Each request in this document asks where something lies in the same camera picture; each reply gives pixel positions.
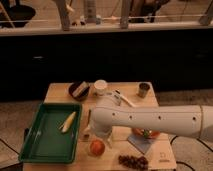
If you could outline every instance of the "small white cup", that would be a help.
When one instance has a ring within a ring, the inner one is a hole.
[[[94,83],[95,93],[99,96],[102,96],[106,93],[107,82],[105,80],[97,80]]]

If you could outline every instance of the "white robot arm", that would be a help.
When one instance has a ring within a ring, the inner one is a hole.
[[[90,129],[107,139],[112,126],[159,131],[213,142],[213,107],[121,107],[117,92],[106,93],[92,109]]]

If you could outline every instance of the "black cord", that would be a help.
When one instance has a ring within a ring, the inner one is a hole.
[[[173,144],[173,141],[174,141],[176,138],[178,138],[178,137],[179,137],[179,136],[177,136],[177,135],[176,135],[175,137],[173,137],[172,140],[170,141],[170,144],[172,145],[172,144]]]
[[[200,139],[197,139],[198,142],[200,142],[201,144],[203,144],[206,148],[208,148],[211,152],[213,152],[213,149],[211,149],[206,143],[204,143],[203,141],[201,141]]]
[[[189,2],[189,0],[186,0],[185,5],[184,5],[184,8],[183,8],[183,11],[182,11],[182,13],[181,13],[181,15],[180,15],[180,21],[182,21],[183,14],[185,13],[186,7],[188,6],[188,2]]]
[[[73,0],[70,0],[70,6],[72,6]]]
[[[117,1],[117,3],[115,4],[115,7],[113,8],[113,10],[112,10],[112,13],[111,13],[110,17],[114,14],[114,12],[115,12],[115,10],[117,9],[117,7],[118,7],[118,5],[119,5],[120,1],[121,1],[121,0],[118,0],[118,1]]]
[[[13,152],[15,152],[16,154],[19,155],[19,152],[17,152],[17,151],[14,150],[12,147],[10,147],[4,140],[2,140],[2,139],[0,138],[0,141],[1,141],[5,146],[7,146],[9,149],[11,149]]]
[[[176,161],[176,163],[177,163],[177,164],[182,164],[182,165],[184,165],[184,166],[190,168],[192,171],[195,171],[195,169],[194,169],[192,166],[190,166],[189,164],[187,164],[187,163],[185,163],[185,162]]]
[[[179,136],[175,136],[172,138],[172,140],[170,141],[170,144],[172,145],[174,140],[177,139]],[[203,141],[201,141],[200,139],[197,139],[198,142],[200,142],[202,145],[204,145],[206,148],[208,148],[211,152],[213,152],[213,150],[206,144],[204,143]],[[192,171],[195,171],[195,169],[190,166],[189,164],[185,163],[185,162],[182,162],[182,161],[176,161],[177,164],[182,164],[188,168],[190,168]]]

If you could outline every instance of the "green tray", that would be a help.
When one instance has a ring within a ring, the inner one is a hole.
[[[80,104],[41,104],[21,149],[19,161],[72,163],[75,159],[81,110]],[[77,113],[72,126],[67,133],[61,133],[59,127],[73,111]]]

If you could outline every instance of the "wall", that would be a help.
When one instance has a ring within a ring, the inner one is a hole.
[[[46,36],[0,41],[1,100],[44,98],[49,83],[152,81],[156,91],[212,88],[213,29]]]

